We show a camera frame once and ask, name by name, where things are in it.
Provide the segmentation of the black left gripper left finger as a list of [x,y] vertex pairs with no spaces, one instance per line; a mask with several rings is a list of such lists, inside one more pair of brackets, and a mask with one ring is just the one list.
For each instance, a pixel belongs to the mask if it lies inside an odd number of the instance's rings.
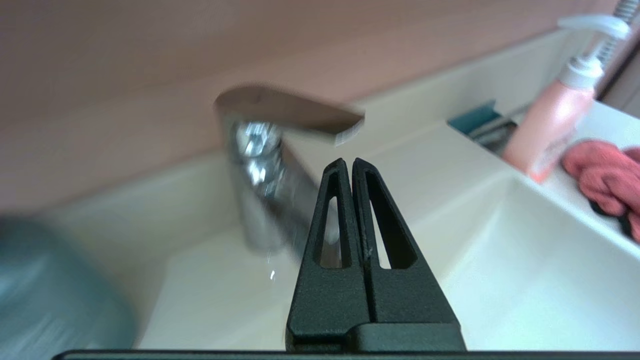
[[[338,245],[342,266],[321,264],[329,206],[337,200]],[[347,333],[370,321],[361,255],[361,236],[345,160],[323,171],[307,244],[285,327],[289,353],[340,353]]]

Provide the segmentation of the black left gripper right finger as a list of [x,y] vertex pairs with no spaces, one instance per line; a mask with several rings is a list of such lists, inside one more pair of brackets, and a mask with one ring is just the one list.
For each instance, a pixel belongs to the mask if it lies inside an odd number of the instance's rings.
[[378,169],[352,166],[369,322],[350,330],[357,351],[464,351],[461,325]]

